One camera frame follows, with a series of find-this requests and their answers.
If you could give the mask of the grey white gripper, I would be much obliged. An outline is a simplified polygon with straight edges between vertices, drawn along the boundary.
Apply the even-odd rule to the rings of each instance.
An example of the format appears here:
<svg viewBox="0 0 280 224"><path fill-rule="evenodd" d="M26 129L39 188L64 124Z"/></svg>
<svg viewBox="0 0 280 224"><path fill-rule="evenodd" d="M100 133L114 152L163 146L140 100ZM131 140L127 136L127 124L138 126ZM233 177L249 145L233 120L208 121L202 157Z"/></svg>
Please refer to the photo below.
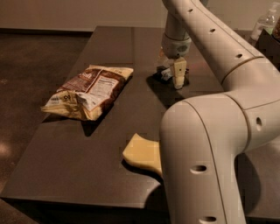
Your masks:
<svg viewBox="0 0 280 224"><path fill-rule="evenodd" d="M169 38L165 33L162 37L162 49L160 49L157 58L157 70L170 67L173 86L181 89L185 83L186 60L183 58L190 49L192 40L187 37L184 40ZM169 65L169 59L175 59Z"/></svg>

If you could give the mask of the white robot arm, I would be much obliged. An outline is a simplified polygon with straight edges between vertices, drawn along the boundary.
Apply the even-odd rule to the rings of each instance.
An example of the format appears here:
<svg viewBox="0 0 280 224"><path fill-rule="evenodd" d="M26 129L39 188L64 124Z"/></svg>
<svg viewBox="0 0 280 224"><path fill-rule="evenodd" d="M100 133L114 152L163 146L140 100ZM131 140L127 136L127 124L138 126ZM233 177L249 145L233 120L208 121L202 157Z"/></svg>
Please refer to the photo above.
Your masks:
<svg viewBox="0 0 280 224"><path fill-rule="evenodd" d="M246 224L235 158L279 135L279 72L200 2L163 0L166 33L185 30L223 92L164 114L160 157L171 224Z"/></svg>

